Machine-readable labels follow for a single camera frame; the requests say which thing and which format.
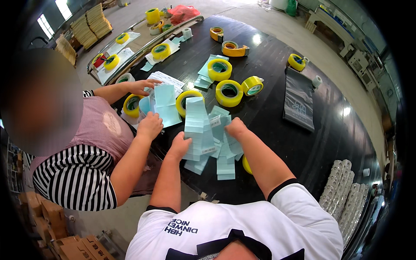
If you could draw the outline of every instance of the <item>white t-shirt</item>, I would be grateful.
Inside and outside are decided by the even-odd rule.
[[[341,259],[343,242],[336,220],[298,183],[268,201],[242,205],[199,201],[174,214],[160,209],[140,217],[126,259],[165,259],[169,248],[196,255],[196,246],[227,238],[231,229],[260,241],[282,259],[305,249],[305,259]]]

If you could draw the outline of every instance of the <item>red plastic bag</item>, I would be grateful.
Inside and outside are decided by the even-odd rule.
[[[177,5],[175,8],[169,9],[169,13],[173,14],[171,17],[171,23],[173,25],[178,25],[181,22],[185,22],[192,17],[200,15],[201,13],[193,8],[193,6],[184,6],[184,5]]]

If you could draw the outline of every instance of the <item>hand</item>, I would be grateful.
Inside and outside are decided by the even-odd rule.
[[[158,113],[149,111],[137,126],[137,136],[153,141],[163,129],[162,121]]]
[[[192,138],[184,140],[184,136],[185,133],[183,131],[176,135],[166,156],[172,156],[178,161],[182,160],[182,157],[188,151],[189,145],[192,143]]]
[[[145,79],[145,80],[138,80],[135,82],[129,82],[129,92],[135,95],[141,95],[147,97],[149,95],[148,92],[144,91],[145,87],[149,87],[151,89],[155,88],[155,83],[162,83],[162,81],[157,79]]]
[[[231,124],[225,126],[224,129],[228,132],[229,135],[231,135],[237,140],[242,133],[248,131],[243,121],[241,121],[241,119],[238,117],[235,117],[231,121]]]

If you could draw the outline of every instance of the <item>gray plastic bag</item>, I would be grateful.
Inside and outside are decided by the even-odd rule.
[[[312,80],[286,68],[286,92],[283,118],[313,132]]]

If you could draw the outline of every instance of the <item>window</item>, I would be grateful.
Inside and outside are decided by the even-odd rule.
[[[58,6],[59,11],[61,12],[65,20],[67,20],[68,18],[72,16],[72,13],[69,10],[68,5],[67,5],[67,0],[56,0],[55,3]]]
[[[43,14],[37,19],[37,22],[41,26],[46,36],[48,36],[48,39],[50,39],[54,32]]]

